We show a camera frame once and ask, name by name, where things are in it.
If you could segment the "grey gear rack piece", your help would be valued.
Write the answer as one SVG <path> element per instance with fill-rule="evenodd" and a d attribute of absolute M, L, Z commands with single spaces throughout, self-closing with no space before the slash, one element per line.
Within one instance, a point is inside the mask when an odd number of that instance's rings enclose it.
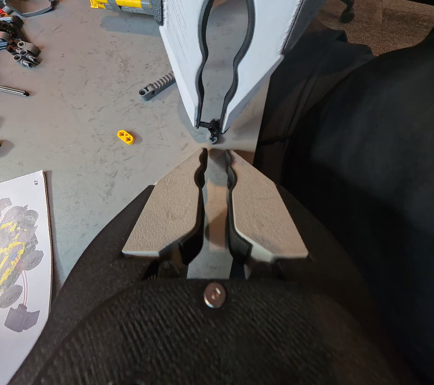
<path fill-rule="evenodd" d="M 143 101 L 150 101 L 155 96 L 160 94 L 162 91 L 170 87 L 176 82 L 175 75 L 173 72 L 169 72 L 156 81 L 147 84 L 145 87 L 140 89 L 139 95 Z"/>

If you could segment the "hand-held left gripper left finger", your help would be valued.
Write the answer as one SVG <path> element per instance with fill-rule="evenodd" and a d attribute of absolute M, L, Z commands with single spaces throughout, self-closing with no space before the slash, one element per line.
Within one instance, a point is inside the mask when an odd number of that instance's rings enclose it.
<path fill-rule="evenodd" d="M 131 231 L 122 253 L 188 266 L 203 247 L 203 187 L 208 150 L 200 148 L 162 177 Z"/>

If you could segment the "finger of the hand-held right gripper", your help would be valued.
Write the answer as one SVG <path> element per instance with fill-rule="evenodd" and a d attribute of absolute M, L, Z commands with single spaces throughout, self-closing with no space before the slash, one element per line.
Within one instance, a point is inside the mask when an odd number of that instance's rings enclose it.
<path fill-rule="evenodd" d="M 206 29 L 214 0 L 162 0 L 160 34 L 175 75 L 187 116 L 200 126 L 204 88 L 202 72 L 208 59 Z"/>
<path fill-rule="evenodd" d="M 283 50 L 303 0 L 246 0 L 248 27 L 234 58 L 234 78 L 224 98 L 220 131 L 226 132 L 283 60 Z"/>

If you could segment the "paper instruction booklet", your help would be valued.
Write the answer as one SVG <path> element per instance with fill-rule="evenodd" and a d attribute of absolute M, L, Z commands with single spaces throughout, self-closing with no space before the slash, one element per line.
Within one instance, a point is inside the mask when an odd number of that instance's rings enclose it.
<path fill-rule="evenodd" d="M 0 185 L 0 383 L 30 353 L 51 306 L 52 244 L 43 171 Z"/>

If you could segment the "person's dark clothing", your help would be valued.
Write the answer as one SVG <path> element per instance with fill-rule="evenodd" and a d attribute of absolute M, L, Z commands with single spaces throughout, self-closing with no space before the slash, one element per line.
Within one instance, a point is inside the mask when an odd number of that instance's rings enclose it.
<path fill-rule="evenodd" d="M 272 74 L 254 166 L 340 243 L 420 384 L 433 384 L 433 29 L 379 56 L 306 30 Z"/>

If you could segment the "thin black axle rod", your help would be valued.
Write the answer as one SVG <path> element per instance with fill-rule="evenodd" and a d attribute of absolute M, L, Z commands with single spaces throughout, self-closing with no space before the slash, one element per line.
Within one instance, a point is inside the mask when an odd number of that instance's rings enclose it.
<path fill-rule="evenodd" d="M 29 97 L 30 96 L 30 93 L 25 91 L 25 90 L 10 88 L 10 87 L 6 87 L 3 85 L 0 86 L 0 91 L 2 93 L 17 95 L 17 96 L 21 96 L 21 97 Z"/>

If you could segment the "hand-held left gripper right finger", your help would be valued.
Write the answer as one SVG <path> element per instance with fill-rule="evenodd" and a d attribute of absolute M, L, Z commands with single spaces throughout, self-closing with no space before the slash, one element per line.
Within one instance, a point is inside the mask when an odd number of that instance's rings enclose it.
<path fill-rule="evenodd" d="M 226 150 L 228 244 L 238 263 L 305 259 L 308 249 L 276 184 Z"/>

